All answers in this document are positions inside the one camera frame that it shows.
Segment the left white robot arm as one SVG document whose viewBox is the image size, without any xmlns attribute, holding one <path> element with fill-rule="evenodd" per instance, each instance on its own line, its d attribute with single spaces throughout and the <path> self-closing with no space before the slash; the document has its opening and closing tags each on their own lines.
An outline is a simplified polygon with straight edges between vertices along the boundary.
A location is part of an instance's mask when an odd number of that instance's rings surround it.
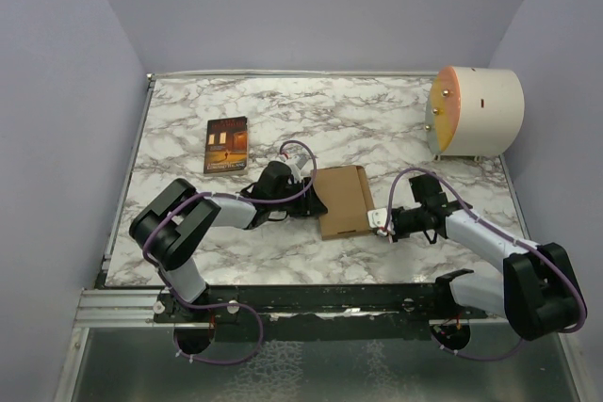
<svg viewBox="0 0 603 402">
<path fill-rule="evenodd" d="M 173 180 L 129 227 L 166 285 L 178 295 L 175 310 L 190 322 L 207 313 L 207 284 L 192 255 L 210 228 L 253 230 L 274 213 L 285 217 L 320 217 L 327 206 L 313 188 L 312 176 L 301 176 L 301 163 L 273 160 L 259 179 L 237 194 L 202 194 L 183 178 Z"/>
</svg>

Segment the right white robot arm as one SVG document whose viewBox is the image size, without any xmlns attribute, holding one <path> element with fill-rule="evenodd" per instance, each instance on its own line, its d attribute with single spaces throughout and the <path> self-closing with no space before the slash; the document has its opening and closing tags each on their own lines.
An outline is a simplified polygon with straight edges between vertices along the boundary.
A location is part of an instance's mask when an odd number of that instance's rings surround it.
<svg viewBox="0 0 603 402">
<path fill-rule="evenodd" d="M 409 185 L 415 208 L 388 204 L 376 232 L 396 242 L 422 233 L 434 244 L 443 238 L 479 255 L 498 273 L 487 278 L 462 269 L 437 278 L 432 306 L 453 318 L 465 307 L 506 319 L 523 340 L 572 333 L 587 319 L 587 307 L 567 251 L 507 232 L 478 214 L 434 172 L 416 168 Z"/>
</svg>

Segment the brown cardboard box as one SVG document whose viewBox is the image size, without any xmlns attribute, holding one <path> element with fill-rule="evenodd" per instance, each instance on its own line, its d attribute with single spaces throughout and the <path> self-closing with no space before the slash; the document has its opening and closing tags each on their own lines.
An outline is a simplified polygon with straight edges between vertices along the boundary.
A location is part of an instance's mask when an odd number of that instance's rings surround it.
<svg viewBox="0 0 603 402">
<path fill-rule="evenodd" d="M 323 240 L 371 233 L 367 213 L 374 209 L 374 202 L 363 167 L 319 169 L 313 187 L 328 210 L 318 218 Z"/>
</svg>

